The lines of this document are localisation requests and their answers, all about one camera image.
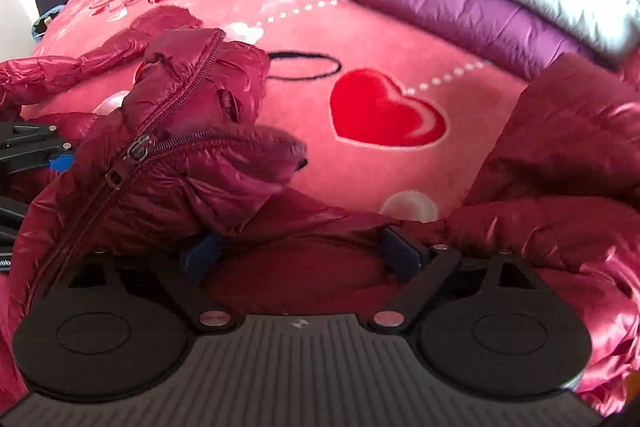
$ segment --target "red heart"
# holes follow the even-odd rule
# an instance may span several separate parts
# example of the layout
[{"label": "red heart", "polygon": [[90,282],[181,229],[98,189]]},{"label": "red heart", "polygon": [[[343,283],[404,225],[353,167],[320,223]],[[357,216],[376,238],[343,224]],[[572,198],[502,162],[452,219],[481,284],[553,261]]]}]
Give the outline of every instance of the red heart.
[{"label": "red heart", "polygon": [[372,69],[345,73],[329,97],[335,134],[385,147],[420,147],[447,132],[443,115],[430,103],[407,96],[386,74]]}]

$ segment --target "jacket zipper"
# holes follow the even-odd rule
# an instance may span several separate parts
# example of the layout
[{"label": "jacket zipper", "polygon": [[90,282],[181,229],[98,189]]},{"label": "jacket zipper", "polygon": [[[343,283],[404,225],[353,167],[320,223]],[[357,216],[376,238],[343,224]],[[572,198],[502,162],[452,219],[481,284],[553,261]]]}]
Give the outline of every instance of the jacket zipper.
[{"label": "jacket zipper", "polygon": [[[226,33],[220,30],[218,40],[214,45],[212,51],[210,51],[207,60],[200,68],[200,71],[196,75],[195,79],[190,82],[187,89],[178,97],[177,100],[171,103],[171,105],[162,111],[159,116],[156,116],[149,124],[143,127],[141,134],[133,140],[132,143],[126,148],[122,159],[117,160],[114,165],[105,174],[102,183],[94,190],[91,197],[88,198],[87,204],[78,212],[76,218],[66,230],[66,233],[60,240],[59,246],[47,256],[47,259],[42,264],[36,280],[34,282],[35,290],[30,294],[27,301],[26,311],[28,312],[34,301],[44,290],[47,290],[54,282],[56,282],[60,274],[64,272],[66,262],[68,261],[69,254],[72,253],[76,245],[79,244],[87,231],[91,228],[95,219],[102,214],[102,211],[111,203],[111,196],[114,192],[119,191],[123,185],[125,185],[134,175],[136,168],[148,158],[149,153],[155,150],[155,143],[151,133],[158,128],[158,126],[169,116],[171,116],[184,102],[186,102],[193,93],[198,89],[200,82],[206,77],[209,69],[215,63],[216,56],[222,47],[225,40]],[[59,264],[58,269],[55,271],[55,277],[50,280],[42,288],[40,283],[40,277],[42,274],[49,272],[53,265]]]}]

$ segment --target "pink blanket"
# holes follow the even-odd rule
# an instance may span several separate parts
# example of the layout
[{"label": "pink blanket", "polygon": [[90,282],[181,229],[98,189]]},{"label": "pink blanket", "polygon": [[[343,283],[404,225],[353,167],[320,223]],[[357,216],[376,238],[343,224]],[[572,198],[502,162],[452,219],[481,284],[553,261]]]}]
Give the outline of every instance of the pink blanket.
[{"label": "pink blanket", "polygon": [[[78,56],[157,4],[277,55],[259,123],[308,144],[292,186],[328,204],[430,221],[460,206],[524,81],[350,0],[72,0],[37,54]],[[119,105],[138,64],[24,110]]]}]

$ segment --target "metal pin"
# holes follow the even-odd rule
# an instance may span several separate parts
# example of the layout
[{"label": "metal pin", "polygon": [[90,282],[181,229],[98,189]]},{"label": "metal pin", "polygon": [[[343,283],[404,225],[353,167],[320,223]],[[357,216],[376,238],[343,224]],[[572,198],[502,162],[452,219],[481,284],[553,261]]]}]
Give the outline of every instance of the metal pin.
[{"label": "metal pin", "polygon": [[404,315],[393,311],[378,312],[373,315],[373,322],[382,328],[397,328],[404,322]]},{"label": "metal pin", "polygon": [[200,314],[200,323],[209,328],[221,328],[231,322],[231,315],[221,311],[208,311]]}]

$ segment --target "maroon puffer jacket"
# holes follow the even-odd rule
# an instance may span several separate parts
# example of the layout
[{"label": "maroon puffer jacket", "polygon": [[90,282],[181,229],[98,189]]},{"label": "maroon puffer jacket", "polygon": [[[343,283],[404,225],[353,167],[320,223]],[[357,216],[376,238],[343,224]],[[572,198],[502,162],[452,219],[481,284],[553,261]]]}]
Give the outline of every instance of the maroon puffer jacket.
[{"label": "maroon puffer jacket", "polygon": [[[303,147],[251,125],[267,58],[232,43],[207,60],[219,36],[156,39],[123,108],[94,125],[73,168],[36,198],[0,309],[8,342],[84,253],[171,247],[205,229],[229,238],[206,289],[236,312],[369,315],[399,287],[378,257],[382,227],[399,224],[427,244],[520,253],[591,332],[581,396],[603,413],[622,405],[640,358],[637,78],[621,82],[564,55],[523,93],[467,206],[434,223],[398,223],[281,192]],[[6,403],[24,391],[18,382],[0,349]]]}]

